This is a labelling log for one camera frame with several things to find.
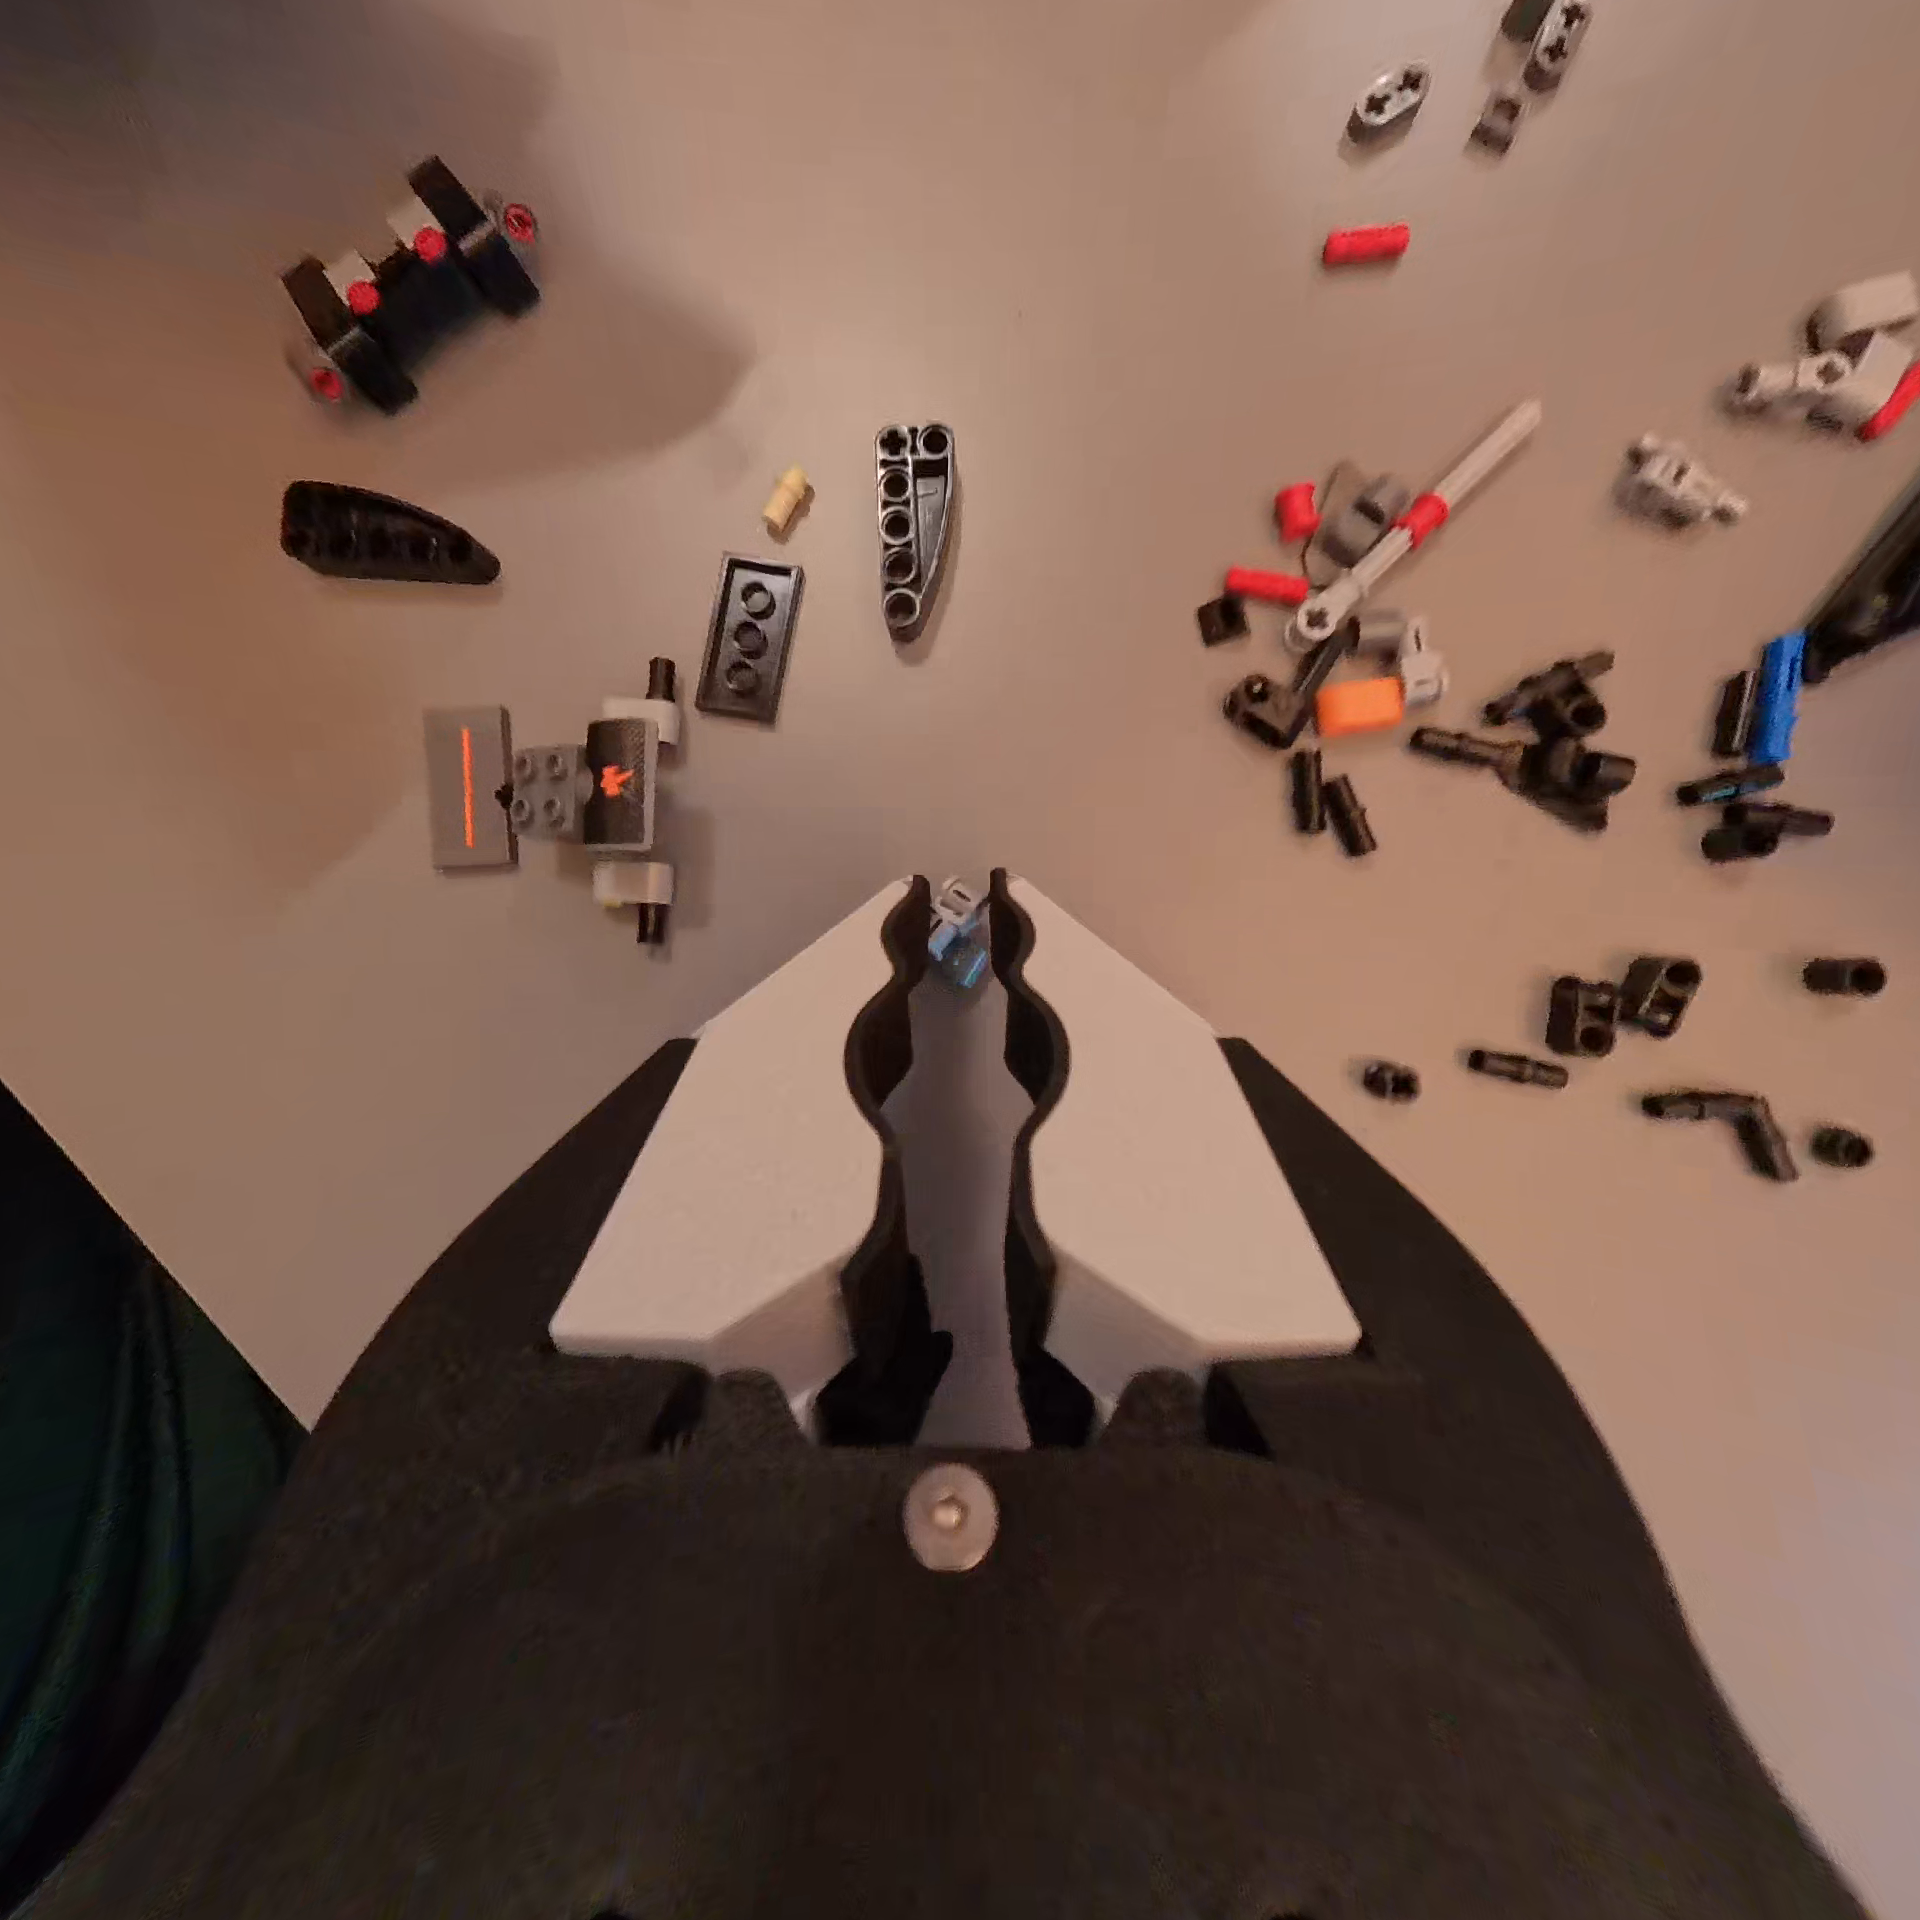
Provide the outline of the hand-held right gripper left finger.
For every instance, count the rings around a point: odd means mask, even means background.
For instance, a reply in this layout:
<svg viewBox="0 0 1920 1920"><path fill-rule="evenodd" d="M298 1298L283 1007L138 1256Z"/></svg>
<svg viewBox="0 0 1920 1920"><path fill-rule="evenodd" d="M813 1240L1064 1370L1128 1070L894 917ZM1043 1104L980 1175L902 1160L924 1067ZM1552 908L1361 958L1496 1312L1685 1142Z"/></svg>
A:
<svg viewBox="0 0 1920 1920"><path fill-rule="evenodd" d="M929 964L922 876L710 1016L549 1320L597 1359L763 1373L829 1444L913 1444L954 1355L885 1114Z"/></svg>

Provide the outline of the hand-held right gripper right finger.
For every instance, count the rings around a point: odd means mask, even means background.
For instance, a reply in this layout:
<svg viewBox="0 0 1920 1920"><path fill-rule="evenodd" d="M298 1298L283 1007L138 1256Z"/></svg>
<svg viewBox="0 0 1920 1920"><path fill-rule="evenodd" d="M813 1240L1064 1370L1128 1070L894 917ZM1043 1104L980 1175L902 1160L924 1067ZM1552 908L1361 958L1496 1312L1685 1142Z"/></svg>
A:
<svg viewBox="0 0 1920 1920"><path fill-rule="evenodd" d="M1026 1439L1085 1444L1145 1373L1352 1357L1361 1320L1214 1026L1006 868L989 935L1028 1099L1003 1231Z"/></svg>

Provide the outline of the grey lego subassembly orange print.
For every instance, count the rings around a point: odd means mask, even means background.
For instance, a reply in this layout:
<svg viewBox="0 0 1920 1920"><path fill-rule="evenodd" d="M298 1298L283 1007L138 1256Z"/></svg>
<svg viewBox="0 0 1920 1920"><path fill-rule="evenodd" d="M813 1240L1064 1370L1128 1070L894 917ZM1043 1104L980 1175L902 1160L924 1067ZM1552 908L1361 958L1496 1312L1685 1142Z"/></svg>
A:
<svg viewBox="0 0 1920 1920"><path fill-rule="evenodd" d="M581 740L508 754L497 790L516 836L572 844L588 858L593 898L633 922L642 949L662 949L676 868L660 852L665 766L682 747L682 678L651 656L642 695L609 695Z"/></svg>

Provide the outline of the black lego subassembly red pins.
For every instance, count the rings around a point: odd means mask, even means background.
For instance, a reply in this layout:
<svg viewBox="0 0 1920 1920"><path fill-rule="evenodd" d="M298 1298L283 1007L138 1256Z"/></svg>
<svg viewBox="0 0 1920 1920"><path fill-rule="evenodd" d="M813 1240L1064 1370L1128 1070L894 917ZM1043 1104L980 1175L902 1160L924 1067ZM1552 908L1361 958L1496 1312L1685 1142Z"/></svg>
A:
<svg viewBox="0 0 1920 1920"><path fill-rule="evenodd" d="M438 155L404 175L381 251L300 255L280 274L301 391L332 408L408 411L421 371L480 320L522 320L541 299L538 212L468 190Z"/></svg>

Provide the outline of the dark grey orange-striped lego tile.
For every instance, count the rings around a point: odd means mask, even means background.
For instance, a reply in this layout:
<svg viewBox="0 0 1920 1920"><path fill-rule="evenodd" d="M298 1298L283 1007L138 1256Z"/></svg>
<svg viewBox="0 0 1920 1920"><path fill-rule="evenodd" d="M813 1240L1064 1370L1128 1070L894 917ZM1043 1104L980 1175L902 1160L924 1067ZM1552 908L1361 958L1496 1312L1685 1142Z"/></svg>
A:
<svg viewBox="0 0 1920 1920"><path fill-rule="evenodd" d="M422 784L435 872L508 872L518 863L506 707L426 708Z"/></svg>

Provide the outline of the black lego plate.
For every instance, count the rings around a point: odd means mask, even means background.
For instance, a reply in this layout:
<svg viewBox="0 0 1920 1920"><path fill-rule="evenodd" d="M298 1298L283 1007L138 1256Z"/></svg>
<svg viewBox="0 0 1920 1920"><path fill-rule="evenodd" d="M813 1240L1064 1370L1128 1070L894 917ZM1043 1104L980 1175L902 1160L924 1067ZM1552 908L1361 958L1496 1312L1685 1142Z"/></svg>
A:
<svg viewBox="0 0 1920 1920"><path fill-rule="evenodd" d="M794 563L723 560L696 688L699 714L761 728L777 722L804 578Z"/></svg>

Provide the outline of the light grey lego pin connector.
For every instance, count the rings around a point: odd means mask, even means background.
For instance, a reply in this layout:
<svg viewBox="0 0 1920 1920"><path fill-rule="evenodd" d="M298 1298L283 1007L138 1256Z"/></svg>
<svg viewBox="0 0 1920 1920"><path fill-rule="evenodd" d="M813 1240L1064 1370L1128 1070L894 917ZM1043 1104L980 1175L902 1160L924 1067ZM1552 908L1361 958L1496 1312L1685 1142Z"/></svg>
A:
<svg viewBox="0 0 1920 1920"><path fill-rule="evenodd" d="M1356 614L1353 652L1402 683L1405 708L1433 707L1450 691L1450 666L1433 650L1424 614L1362 607Z"/></svg>

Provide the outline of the black curved lego panel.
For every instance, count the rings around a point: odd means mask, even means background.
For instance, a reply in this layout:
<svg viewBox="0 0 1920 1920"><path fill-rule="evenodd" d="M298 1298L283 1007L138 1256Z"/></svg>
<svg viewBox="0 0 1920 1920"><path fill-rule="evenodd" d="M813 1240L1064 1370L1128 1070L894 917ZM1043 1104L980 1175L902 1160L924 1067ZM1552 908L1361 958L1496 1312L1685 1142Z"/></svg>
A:
<svg viewBox="0 0 1920 1920"><path fill-rule="evenodd" d="M492 588L499 555L457 520L365 487L294 480L282 493L280 548L323 578Z"/></svg>
<svg viewBox="0 0 1920 1920"><path fill-rule="evenodd" d="M940 605L958 508L947 422L890 422L873 443L880 618L894 646L917 642Z"/></svg>

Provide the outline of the grey lego connector block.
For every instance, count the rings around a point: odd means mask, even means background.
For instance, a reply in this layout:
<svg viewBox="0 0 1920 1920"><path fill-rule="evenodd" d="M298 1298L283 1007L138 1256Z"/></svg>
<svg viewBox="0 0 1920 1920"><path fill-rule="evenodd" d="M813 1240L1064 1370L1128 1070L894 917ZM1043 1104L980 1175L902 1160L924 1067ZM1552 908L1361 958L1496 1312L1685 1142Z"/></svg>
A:
<svg viewBox="0 0 1920 1920"><path fill-rule="evenodd" d="M1412 487L1393 471L1338 466L1320 509L1313 554L1336 571L1356 567L1395 528L1411 500Z"/></svg>

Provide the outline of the long light grey lego axle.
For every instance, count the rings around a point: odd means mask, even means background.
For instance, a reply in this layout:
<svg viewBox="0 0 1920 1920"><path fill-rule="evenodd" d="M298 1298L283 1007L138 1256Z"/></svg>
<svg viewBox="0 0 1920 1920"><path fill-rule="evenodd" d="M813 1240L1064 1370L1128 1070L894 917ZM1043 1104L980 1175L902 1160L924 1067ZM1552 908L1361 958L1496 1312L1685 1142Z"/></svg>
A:
<svg viewBox="0 0 1920 1920"><path fill-rule="evenodd" d="M1352 567L1307 591L1293 611L1289 635L1313 646L1348 621L1361 603L1402 567L1412 554L1448 526L1476 488L1539 431L1545 406L1526 398L1497 419L1426 491L1417 493L1402 516L1393 518L1376 543Z"/></svg>

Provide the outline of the light grey lego clip connector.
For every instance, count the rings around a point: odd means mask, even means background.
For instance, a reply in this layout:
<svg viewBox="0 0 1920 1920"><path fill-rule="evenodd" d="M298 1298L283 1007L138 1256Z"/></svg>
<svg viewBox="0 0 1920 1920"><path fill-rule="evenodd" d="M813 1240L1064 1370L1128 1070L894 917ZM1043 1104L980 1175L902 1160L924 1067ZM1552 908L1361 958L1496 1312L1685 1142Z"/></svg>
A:
<svg viewBox="0 0 1920 1920"><path fill-rule="evenodd" d="M1677 532L1709 524L1739 526L1749 512L1747 499L1723 484L1685 443L1651 435L1628 443L1616 502Z"/></svg>

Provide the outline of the flat black lego beams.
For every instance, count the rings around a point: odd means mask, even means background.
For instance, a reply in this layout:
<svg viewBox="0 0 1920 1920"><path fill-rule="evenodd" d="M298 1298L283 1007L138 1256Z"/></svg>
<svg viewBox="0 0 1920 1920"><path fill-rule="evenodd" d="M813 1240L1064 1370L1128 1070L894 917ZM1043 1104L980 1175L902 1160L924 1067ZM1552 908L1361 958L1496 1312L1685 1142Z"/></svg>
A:
<svg viewBox="0 0 1920 1920"><path fill-rule="evenodd" d="M1917 480L1888 509L1857 560L1809 614L1802 678L1824 683L1843 666L1917 634Z"/></svg>

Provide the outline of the light grey lego joint assembly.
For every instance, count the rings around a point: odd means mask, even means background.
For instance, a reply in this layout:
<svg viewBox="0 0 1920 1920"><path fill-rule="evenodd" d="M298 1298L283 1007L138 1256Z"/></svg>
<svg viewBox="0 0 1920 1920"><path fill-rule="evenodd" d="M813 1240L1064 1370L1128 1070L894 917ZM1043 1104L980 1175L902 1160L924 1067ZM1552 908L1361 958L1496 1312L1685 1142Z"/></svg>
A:
<svg viewBox="0 0 1920 1920"><path fill-rule="evenodd" d="M1917 280L1909 269L1854 279L1820 299L1797 356L1747 363L1721 405L1736 415L1802 415L1878 440L1917 398Z"/></svg>

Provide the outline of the dark grey lego connector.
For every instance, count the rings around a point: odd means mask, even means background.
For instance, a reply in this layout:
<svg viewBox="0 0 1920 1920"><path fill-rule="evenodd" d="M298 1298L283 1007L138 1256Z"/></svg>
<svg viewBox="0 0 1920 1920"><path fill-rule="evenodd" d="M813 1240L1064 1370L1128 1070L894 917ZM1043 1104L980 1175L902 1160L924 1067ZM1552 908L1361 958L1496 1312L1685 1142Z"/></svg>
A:
<svg viewBox="0 0 1920 1920"><path fill-rule="evenodd" d="M1593 23L1593 2L1512 2L1501 13L1501 37L1524 44L1521 70L1531 91L1558 90Z"/></svg>

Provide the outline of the person's green sweater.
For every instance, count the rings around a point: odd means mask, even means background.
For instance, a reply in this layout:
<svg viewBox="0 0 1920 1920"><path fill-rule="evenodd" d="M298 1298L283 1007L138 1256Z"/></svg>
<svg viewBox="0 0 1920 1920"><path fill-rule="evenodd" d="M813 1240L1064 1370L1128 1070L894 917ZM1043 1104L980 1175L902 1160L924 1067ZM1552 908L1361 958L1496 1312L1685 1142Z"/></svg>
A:
<svg viewBox="0 0 1920 1920"><path fill-rule="evenodd" d="M3 1093L3 1910L153 1743L300 1419Z"/></svg>

